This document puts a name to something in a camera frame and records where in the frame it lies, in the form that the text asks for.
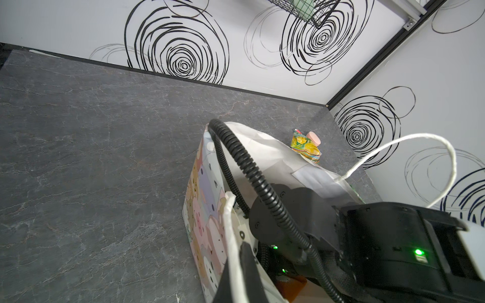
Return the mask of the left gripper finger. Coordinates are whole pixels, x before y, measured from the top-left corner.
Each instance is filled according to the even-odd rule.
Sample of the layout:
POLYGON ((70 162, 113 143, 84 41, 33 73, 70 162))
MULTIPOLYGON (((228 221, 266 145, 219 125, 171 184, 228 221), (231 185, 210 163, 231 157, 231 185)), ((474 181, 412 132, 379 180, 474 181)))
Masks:
POLYGON ((229 257, 212 302, 269 302, 258 265, 251 246, 242 243, 239 256, 229 257))

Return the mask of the orange snack packet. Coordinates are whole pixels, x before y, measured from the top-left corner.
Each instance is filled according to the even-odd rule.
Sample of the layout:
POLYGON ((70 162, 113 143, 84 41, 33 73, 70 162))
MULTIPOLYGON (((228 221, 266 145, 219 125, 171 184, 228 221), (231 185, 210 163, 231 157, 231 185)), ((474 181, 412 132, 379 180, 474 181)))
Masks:
POLYGON ((277 275, 274 284, 284 299, 294 302, 307 282, 304 276, 277 275))

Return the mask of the white paper bag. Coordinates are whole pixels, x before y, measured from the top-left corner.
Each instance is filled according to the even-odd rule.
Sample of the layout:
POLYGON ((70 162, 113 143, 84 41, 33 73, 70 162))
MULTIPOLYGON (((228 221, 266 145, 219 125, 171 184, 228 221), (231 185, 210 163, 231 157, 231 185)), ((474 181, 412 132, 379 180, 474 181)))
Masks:
MULTIPOLYGON (((242 124, 225 123, 270 184, 283 184, 290 189, 309 188, 322 198, 348 194, 351 201, 364 203, 343 177, 312 164, 265 133, 242 124)), ((238 244, 247 242, 254 251, 260 247, 239 205, 233 206, 231 225, 224 222, 230 191, 207 128, 190 175, 183 207, 189 243, 207 302, 213 301, 227 263, 227 228, 236 234, 238 244)), ((333 302, 317 284, 307 281, 294 302, 333 302)))

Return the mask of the yellow green snack packet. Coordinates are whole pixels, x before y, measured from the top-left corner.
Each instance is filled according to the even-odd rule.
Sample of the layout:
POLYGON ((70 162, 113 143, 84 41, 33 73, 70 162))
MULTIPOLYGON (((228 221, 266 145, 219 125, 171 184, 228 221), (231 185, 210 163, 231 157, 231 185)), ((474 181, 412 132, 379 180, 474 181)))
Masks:
POLYGON ((322 153, 315 145, 315 143, 307 136, 303 135, 299 130, 293 130, 293 137, 290 147, 308 160, 318 163, 322 153))

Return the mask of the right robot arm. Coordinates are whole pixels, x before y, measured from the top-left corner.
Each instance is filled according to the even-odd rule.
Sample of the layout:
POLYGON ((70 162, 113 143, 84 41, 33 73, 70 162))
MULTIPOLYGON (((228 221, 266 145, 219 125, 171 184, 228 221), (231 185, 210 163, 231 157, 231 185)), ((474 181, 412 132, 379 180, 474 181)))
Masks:
POLYGON ((430 207, 270 184, 226 123, 213 119, 208 131, 231 190, 224 222, 239 205, 260 246, 238 244, 227 228, 215 302, 285 301, 300 278, 333 302, 484 301, 479 226, 430 207))

